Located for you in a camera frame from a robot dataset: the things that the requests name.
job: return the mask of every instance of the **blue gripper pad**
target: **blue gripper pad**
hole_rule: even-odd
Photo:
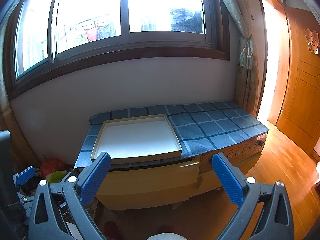
[[[233,204],[236,204],[238,205],[238,207],[240,207],[244,201],[243,187],[241,186],[240,182],[236,179],[235,174],[230,169],[231,167],[233,168],[233,166],[230,164],[230,162],[226,159],[225,156],[221,155],[222,154],[219,153],[213,156],[212,167],[215,173],[217,174],[221,184],[223,185],[223,188],[226,191],[230,201]]]
[[[25,184],[29,179],[31,179],[36,173],[36,170],[34,167],[29,166],[24,171],[20,172],[16,177],[16,185],[23,185]]]
[[[106,177],[111,167],[110,155],[102,152],[98,158],[78,176],[78,193],[80,195],[80,202],[83,205],[91,203],[96,195],[102,181]]]

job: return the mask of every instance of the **patterned curtain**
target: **patterned curtain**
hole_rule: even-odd
[[[40,162],[31,151],[25,138],[23,137],[10,102],[8,100],[4,76],[3,76],[3,46],[4,46],[5,26],[0,30],[0,130],[9,130],[11,135],[10,153],[15,172],[20,172],[28,166],[38,167]]]
[[[222,0],[241,34],[234,102],[257,116],[258,66],[248,0]]]

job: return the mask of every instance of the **blue textured pad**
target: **blue textured pad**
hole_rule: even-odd
[[[34,174],[36,173],[36,170],[34,167],[28,167],[21,173],[19,173],[16,177],[16,184],[17,185],[23,185],[25,184],[29,179],[31,179]]]
[[[96,195],[102,181],[110,170],[110,166],[110,155],[105,154],[105,156],[100,160],[81,187],[80,202],[83,205],[93,201],[93,198]]]
[[[232,174],[231,170],[218,154],[215,154],[212,158],[212,167],[223,185],[230,201],[240,207],[244,201],[243,189]]]

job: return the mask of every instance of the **floor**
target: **floor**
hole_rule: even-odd
[[[270,132],[262,156],[247,176],[261,183],[274,184],[276,180],[285,183],[292,206],[295,239],[302,240],[320,215],[320,195],[313,187],[318,176],[316,163],[273,125],[266,125]],[[175,209],[167,205],[114,214],[103,208],[98,226],[102,229],[106,220],[113,220],[125,240],[147,239],[166,224],[188,240],[214,240],[236,208],[224,190],[213,190],[192,197]],[[242,239],[251,235],[261,208],[260,203]]]

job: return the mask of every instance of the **blue plaid tablecloth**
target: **blue plaid tablecloth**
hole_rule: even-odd
[[[104,121],[154,114],[167,115],[181,144],[181,158],[222,149],[269,131],[266,126],[232,101],[147,106],[111,111],[89,118],[91,127],[75,168],[91,165],[91,152]]]

